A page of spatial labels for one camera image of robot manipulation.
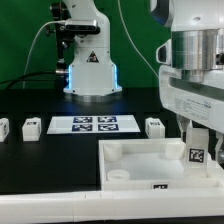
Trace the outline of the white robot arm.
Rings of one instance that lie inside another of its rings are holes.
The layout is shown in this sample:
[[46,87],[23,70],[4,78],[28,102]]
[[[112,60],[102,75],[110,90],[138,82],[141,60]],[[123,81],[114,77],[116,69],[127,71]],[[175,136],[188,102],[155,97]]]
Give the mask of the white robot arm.
[[[119,92],[109,20],[93,0],[63,1],[77,43],[65,92],[85,101]],[[171,30],[156,50],[162,105],[182,132],[192,121],[216,131],[215,160],[224,165],[224,0],[149,1],[152,17]]]

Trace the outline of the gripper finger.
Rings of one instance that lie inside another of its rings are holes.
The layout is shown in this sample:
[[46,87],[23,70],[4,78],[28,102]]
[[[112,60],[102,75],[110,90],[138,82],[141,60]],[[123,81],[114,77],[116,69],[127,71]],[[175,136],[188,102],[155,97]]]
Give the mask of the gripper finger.
[[215,160],[219,164],[224,163],[224,134],[216,133],[217,143],[215,146]]
[[183,142],[186,141],[187,129],[192,127],[192,121],[181,115],[176,115],[177,124],[180,130],[181,139]]

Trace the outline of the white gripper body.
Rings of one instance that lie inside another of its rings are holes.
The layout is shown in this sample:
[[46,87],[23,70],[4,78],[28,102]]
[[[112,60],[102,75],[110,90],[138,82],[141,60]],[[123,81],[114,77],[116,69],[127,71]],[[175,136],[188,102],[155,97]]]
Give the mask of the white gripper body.
[[224,70],[204,73],[204,82],[181,78],[181,71],[162,65],[159,93],[164,108],[224,134]]

